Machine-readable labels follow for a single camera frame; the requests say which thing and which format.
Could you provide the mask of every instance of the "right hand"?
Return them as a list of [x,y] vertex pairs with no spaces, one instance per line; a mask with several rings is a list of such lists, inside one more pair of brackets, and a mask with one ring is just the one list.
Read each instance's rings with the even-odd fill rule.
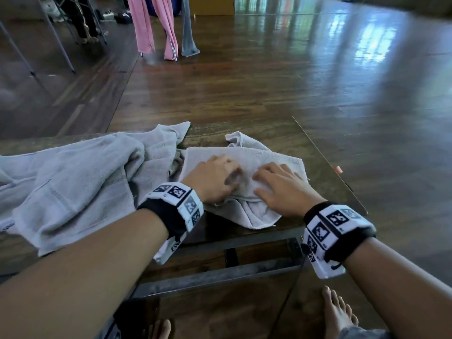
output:
[[263,188],[257,188],[254,194],[271,210],[283,216],[304,216],[313,206],[326,201],[285,164],[263,165],[254,173],[253,179],[267,183],[273,191],[269,193]]

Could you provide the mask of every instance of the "wooden table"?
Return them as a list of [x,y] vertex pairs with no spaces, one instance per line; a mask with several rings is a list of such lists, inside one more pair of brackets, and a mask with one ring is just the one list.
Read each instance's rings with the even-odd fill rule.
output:
[[[181,147],[226,146],[225,135],[236,130],[259,140],[272,151],[302,158],[311,185],[321,195],[326,199],[345,203],[363,215],[367,214],[355,195],[336,174],[325,157],[319,152],[293,118],[284,120],[256,119],[240,122],[193,125],[188,131]],[[35,152],[96,136],[100,136],[100,134],[4,141],[0,142],[0,154],[12,155]],[[184,245],[176,252],[177,255],[199,254],[281,239],[300,238],[303,228],[304,225],[301,219],[282,218],[275,227],[252,231],[218,216],[208,214],[205,221],[202,221],[195,227],[184,241]],[[12,274],[18,273],[36,261],[36,250],[24,239],[19,236],[0,234],[0,278],[3,276],[5,279]],[[281,267],[280,263],[268,263],[265,265],[266,268],[263,265],[260,267],[249,267],[250,269],[245,272],[243,267],[236,267],[236,271],[230,270],[232,275],[229,276],[237,276],[237,273],[240,276],[248,276],[249,274],[252,275],[253,272],[262,271],[262,268],[271,271],[278,270],[278,267]],[[289,262],[286,262],[286,265],[283,264],[283,266],[290,267],[293,264],[291,265]],[[161,290],[161,285],[154,285],[153,288],[151,289],[154,291]],[[151,289],[148,286],[143,287],[139,294],[141,296],[151,295],[153,294]]]

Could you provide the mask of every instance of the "pink object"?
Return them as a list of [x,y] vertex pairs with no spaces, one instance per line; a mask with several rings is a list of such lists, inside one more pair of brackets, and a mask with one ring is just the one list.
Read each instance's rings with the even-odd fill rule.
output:
[[[127,0],[129,2],[130,13],[132,14],[133,26],[137,37],[138,50],[142,53],[155,51],[154,38],[150,27],[149,13],[144,0]],[[155,13],[166,31],[165,59],[174,60],[171,42],[174,45],[176,56],[178,56],[178,45],[176,34],[174,33],[173,6],[171,0],[152,0]]]
[[174,33],[173,5],[171,4],[171,0],[152,0],[152,5],[166,31],[165,59],[173,61],[174,55],[171,42],[173,42],[176,56],[178,56],[176,34]]
[[130,13],[132,14],[138,50],[142,53],[154,52],[154,37],[152,36],[146,2],[144,0],[127,1],[129,3]]

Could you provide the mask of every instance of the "forearm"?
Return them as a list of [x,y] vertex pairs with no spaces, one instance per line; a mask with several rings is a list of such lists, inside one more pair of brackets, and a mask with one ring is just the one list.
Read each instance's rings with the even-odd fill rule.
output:
[[0,286],[5,338],[93,338],[168,238],[138,210]]
[[398,339],[452,333],[452,289],[377,239],[365,240],[343,264]]

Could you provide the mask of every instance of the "folded towel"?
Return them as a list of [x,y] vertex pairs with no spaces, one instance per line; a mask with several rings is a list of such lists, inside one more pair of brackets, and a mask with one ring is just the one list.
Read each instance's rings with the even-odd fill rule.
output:
[[132,213],[168,181],[189,126],[0,156],[0,230],[21,234],[42,256]]
[[223,205],[205,205],[205,210],[229,219],[243,227],[253,230],[270,227],[281,217],[254,195],[256,188],[268,188],[265,183],[254,181],[251,177],[257,169],[267,163],[286,164],[293,172],[307,180],[305,167],[300,158],[286,156],[270,151],[261,142],[243,133],[226,135],[228,147],[190,147],[184,153],[185,160],[179,180],[182,180],[201,161],[212,155],[227,154],[235,158],[243,170],[240,188]]

